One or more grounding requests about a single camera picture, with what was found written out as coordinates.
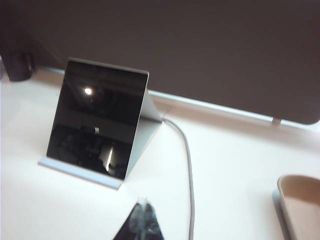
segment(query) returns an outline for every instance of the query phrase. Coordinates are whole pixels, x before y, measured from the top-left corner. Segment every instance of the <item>cable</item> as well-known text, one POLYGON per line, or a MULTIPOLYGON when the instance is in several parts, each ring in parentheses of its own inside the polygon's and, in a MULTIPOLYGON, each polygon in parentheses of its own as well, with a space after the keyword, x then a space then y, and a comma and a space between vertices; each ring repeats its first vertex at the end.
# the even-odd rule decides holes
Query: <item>cable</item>
POLYGON ((178 132, 181 134, 184 140, 186 157, 188 162, 188 173, 189 173, 189 193, 190 193, 190 224, 189 224, 189 240, 194 239, 194 227, 195 227, 195 194, 194 194, 194 181, 192 177, 192 166, 191 166, 191 157, 190 157, 190 149, 188 145, 188 140, 184 132, 175 124, 173 121, 163 118, 162 121, 168 125, 173 126, 178 132))

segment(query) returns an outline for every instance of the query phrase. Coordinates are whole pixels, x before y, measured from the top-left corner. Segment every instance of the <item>beige tray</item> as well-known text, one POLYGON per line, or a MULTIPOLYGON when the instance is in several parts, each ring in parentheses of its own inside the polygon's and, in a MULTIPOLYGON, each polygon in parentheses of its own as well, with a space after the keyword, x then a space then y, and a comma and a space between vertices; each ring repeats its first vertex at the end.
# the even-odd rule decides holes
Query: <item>beige tray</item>
POLYGON ((287 175, 278 188, 291 240, 320 240, 320 180, 287 175))

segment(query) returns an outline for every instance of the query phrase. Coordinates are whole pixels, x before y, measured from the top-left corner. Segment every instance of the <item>white desk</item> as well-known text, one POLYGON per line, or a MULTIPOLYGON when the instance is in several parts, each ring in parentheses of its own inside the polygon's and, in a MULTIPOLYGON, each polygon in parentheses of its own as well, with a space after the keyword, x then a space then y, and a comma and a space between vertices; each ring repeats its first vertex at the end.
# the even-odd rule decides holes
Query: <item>white desk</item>
MULTIPOLYGON (((38 165, 63 76, 1 80, 1 239, 111 240, 139 197, 166 240, 186 240, 184 143, 163 124, 118 191, 38 165)), ((320 178, 320 134, 155 97, 188 138, 195 240, 283 240, 272 194, 285 174, 320 178)))

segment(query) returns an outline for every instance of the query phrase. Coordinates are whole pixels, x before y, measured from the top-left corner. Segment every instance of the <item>black object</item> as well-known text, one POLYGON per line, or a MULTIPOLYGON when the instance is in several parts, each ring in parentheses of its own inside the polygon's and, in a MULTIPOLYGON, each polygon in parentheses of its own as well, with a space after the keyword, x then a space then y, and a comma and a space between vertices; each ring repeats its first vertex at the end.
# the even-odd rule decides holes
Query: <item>black object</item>
POLYGON ((35 70, 34 58, 31 53, 9 51, 2 52, 1 57, 10 81, 18 82, 31 78, 35 70))
POLYGON ((148 74, 69 60, 47 157, 124 179, 148 74))
POLYGON ((154 208, 137 203, 113 240, 164 240, 154 208))
POLYGON ((23 34, 37 64, 64 69, 75 56, 148 69, 151 90, 320 119, 317 0, 3 1, 3 23, 16 26, 8 41, 23 34))

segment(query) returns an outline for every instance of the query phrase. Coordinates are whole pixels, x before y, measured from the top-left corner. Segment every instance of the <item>stand base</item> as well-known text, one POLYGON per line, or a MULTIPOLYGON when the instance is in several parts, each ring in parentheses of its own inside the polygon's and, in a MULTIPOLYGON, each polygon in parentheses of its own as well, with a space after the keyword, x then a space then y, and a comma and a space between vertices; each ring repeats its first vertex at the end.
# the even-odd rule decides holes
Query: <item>stand base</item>
POLYGON ((85 168, 72 165, 69 163, 65 163, 63 161, 54 160, 49 157, 42 158, 38 162, 38 164, 76 176, 76 177, 80 177, 98 184, 102 184, 102 185, 111 187, 113 189, 118 189, 123 182, 121 179, 104 175, 95 171, 87 170, 85 168))

